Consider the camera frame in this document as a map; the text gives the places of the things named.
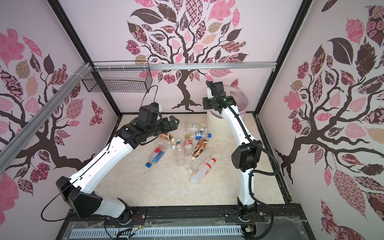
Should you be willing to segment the brown label bottle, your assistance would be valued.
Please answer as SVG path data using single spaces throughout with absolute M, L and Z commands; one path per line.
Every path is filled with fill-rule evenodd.
M 176 138 L 170 135 L 169 133 L 160 134 L 159 137 L 173 143 L 176 141 Z

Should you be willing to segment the clear crushed bottle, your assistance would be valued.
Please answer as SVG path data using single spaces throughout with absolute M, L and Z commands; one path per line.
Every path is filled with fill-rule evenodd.
M 176 145 L 174 143 L 172 143 L 171 141 L 169 140 L 166 140 L 166 139 L 163 139 L 163 138 L 156 138 L 155 139 L 155 143 L 162 147 L 162 148 L 166 148 L 166 149 L 172 149 L 174 150 L 176 148 Z

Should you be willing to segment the red blue small bottle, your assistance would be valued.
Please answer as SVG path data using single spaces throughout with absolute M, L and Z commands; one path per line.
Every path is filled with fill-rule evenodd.
M 149 161 L 146 163 L 146 167 L 151 168 L 153 165 L 157 164 L 164 154 L 165 154 L 164 148 L 157 147 L 150 155 Z

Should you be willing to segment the white bottle red cap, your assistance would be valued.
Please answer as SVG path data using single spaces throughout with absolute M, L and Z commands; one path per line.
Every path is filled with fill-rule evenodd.
M 199 184 L 205 176 L 210 172 L 212 166 L 216 163 L 216 159 L 212 158 L 207 163 L 205 163 L 202 167 L 198 169 L 198 171 L 191 176 L 190 181 L 192 184 Z

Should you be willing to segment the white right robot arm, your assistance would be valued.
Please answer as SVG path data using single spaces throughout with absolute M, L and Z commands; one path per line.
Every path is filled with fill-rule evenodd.
M 234 167 L 240 175 L 240 191 L 238 196 L 238 209 L 242 219 L 250 218 L 257 212 L 258 204 L 254 200 L 255 183 L 251 171 L 257 167 L 261 150 L 255 144 L 262 145 L 249 132 L 241 118 L 238 107 L 232 97 L 220 99 L 217 95 L 208 94 L 203 98 L 205 110 L 216 110 L 226 120 L 237 143 L 237 148 L 231 155 Z

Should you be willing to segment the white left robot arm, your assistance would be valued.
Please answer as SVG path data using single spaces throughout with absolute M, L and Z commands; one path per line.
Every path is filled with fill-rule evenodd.
M 57 180 L 62 198 L 79 218 L 101 215 L 122 225 L 129 223 L 132 208 L 122 199 L 111 200 L 97 195 L 95 188 L 122 158 L 145 144 L 147 138 L 175 131 L 179 123 L 174 116 L 161 118 L 153 113 L 150 119 L 137 117 L 122 126 L 111 142 L 82 169 L 69 178 Z

